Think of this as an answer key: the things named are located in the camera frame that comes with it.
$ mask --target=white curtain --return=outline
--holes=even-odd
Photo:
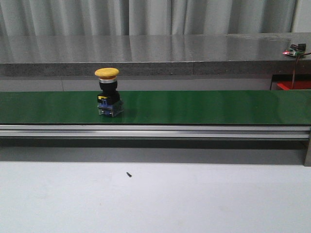
[[[0,0],[0,35],[290,32],[295,0]]]

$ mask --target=granite countertop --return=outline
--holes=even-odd
[[[85,76],[101,67],[120,75],[288,74],[290,44],[311,33],[0,37],[0,76]],[[299,73],[311,73],[311,56]]]

